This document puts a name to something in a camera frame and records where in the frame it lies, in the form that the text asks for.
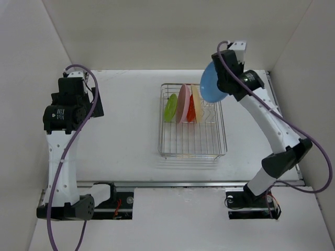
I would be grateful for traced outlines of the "green plate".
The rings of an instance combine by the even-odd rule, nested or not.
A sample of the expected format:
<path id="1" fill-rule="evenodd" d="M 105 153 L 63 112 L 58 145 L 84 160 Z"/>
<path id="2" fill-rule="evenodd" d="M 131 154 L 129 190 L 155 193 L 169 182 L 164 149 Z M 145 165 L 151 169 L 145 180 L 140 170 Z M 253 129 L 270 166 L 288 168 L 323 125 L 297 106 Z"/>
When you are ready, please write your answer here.
<path id="1" fill-rule="evenodd" d="M 166 103 L 165 110 L 164 110 L 164 120 L 165 122 L 171 122 L 173 117 L 175 116 L 177 108 L 177 95 L 172 94 Z"/>

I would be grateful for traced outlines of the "blue plate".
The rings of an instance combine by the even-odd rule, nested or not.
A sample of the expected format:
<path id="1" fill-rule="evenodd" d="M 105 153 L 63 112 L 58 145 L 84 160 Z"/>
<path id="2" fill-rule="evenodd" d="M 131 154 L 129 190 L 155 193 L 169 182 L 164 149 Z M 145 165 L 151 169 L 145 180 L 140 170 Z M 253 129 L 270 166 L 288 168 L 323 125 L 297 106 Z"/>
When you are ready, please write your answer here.
<path id="1" fill-rule="evenodd" d="M 227 93 L 219 90 L 217 81 L 218 77 L 214 63 L 210 62 L 203 71 L 200 79 L 200 94 L 206 102 L 220 102 L 228 96 Z"/>

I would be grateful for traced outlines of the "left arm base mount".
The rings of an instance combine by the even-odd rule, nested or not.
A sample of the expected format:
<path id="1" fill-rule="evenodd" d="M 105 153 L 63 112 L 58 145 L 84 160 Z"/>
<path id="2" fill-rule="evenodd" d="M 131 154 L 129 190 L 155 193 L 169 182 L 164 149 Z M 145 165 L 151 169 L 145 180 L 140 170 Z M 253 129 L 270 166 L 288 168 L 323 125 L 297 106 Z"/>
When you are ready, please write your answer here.
<path id="1" fill-rule="evenodd" d="M 134 189 L 120 188 L 112 183 L 94 183 L 89 188 L 81 188 L 80 196 L 91 195 L 94 203 L 92 220 L 131 220 Z"/>

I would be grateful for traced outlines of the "orange translucent plate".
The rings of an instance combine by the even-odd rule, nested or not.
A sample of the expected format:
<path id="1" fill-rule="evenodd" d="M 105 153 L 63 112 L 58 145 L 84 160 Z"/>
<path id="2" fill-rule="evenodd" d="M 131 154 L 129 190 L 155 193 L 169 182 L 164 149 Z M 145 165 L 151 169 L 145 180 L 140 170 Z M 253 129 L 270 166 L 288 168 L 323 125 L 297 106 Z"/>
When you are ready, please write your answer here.
<path id="1" fill-rule="evenodd" d="M 189 107 L 188 107 L 186 119 L 187 119 L 187 122 L 194 122 L 196 120 L 196 111 L 195 111 L 193 95 L 191 95 L 189 98 Z"/>

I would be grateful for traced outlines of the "beige plate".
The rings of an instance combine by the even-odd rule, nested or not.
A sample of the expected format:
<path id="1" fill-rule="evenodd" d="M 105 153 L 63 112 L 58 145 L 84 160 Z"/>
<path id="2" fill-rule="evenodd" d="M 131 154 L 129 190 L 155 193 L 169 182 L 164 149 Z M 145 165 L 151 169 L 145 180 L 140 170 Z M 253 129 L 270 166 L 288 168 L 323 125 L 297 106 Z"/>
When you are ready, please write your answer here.
<path id="1" fill-rule="evenodd" d="M 193 101 L 194 101 L 194 108 L 195 108 L 195 117 L 196 122 L 201 123 L 202 121 L 202 107 L 201 107 L 201 100 L 198 89 L 195 85 L 191 85 Z"/>

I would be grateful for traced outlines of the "pink plate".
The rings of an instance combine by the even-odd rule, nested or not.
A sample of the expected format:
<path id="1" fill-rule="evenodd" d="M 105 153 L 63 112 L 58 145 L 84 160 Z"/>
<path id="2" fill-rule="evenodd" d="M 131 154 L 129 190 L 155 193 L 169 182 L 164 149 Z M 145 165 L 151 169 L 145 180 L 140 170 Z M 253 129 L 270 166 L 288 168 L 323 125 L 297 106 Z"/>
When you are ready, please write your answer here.
<path id="1" fill-rule="evenodd" d="M 183 84 L 180 88 L 177 100 L 176 122 L 178 124 L 186 120 L 189 108 L 189 99 L 190 99 L 189 88 L 186 84 Z"/>

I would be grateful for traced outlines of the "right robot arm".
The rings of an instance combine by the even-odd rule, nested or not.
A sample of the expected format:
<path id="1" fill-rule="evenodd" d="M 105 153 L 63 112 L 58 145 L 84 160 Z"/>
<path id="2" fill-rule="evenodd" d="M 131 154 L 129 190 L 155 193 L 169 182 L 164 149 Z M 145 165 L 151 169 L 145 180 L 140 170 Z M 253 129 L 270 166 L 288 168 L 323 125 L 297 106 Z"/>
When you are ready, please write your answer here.
<path id="1" fill-rule="evenodd" d="M 253 70 L 244 71 L 233 50 L 223 50 L 211 58 L 218 89 L 232 95 L 249 112 L 272 149 L 272 154 L 262 159 L 261 169 L 243 188 L 243 202 L 254 206 L 277 179 L 303 159 L 312 148 L 312 141 L 302 139 L 280 119 L 262 79 Z"/>

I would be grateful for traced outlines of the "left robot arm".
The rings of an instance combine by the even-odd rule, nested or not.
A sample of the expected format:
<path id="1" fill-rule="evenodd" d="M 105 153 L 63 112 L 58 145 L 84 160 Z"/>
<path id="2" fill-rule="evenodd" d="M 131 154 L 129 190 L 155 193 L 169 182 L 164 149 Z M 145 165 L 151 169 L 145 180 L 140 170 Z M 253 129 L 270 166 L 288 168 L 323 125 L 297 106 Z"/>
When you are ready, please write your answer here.
<path id="1" fill-rule="evenodd" d="M 37 208 L 37 218 L 46 219 L 51 206 L 54 221 L 88 221 L 94 209 L 101 203 L 105 207 L 116 204 L 117 194 L 110 184 L 92 186 L 81 195 L 76 180 L 76 154 L 78 131 L 86 117 L 102 117 L 102 103 L 97 101 L 93 113 L 84 78 L 62 77 L 58 80 L 59 91 L 51 95 L 52 103 L 43 115 L 49 149 L 48 187 L 42 205 Z"/>

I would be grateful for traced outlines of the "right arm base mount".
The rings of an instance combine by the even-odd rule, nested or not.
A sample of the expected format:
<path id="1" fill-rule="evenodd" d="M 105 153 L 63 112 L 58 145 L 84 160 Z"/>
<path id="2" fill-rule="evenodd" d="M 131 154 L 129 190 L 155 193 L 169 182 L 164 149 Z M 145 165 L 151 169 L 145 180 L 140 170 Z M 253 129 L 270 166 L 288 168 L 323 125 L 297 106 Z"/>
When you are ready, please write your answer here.
<path id="1" fill-rule="evenodd" d="M 243 191 L 226 191 L 224 200 L 230 220 L 274 219 L 278 220 L 282 209 L 271 192 L 248 201 Z"/>

